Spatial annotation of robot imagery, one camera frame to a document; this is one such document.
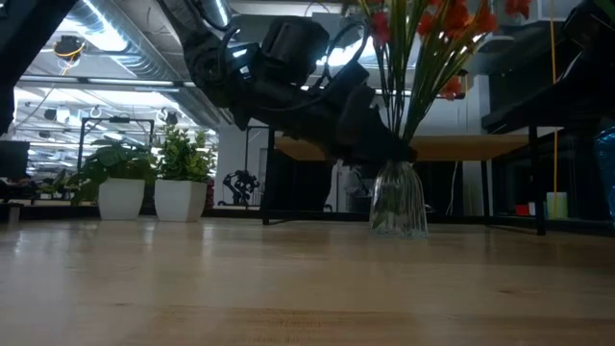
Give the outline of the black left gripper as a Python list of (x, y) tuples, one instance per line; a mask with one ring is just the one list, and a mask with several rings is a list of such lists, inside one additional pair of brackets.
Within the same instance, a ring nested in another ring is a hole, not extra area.
[(231, 112), (241, 129), (256, 119), (338, 159), (415, 162), (416, 151), (384, 126), (379, 109), (371, 105), (375, 90), (366, 85), (368, 77), (367, 70), (351, 62), (323, 89), (305, 91), (257, 83), (262, 94), (243, 97), (231, 106)]

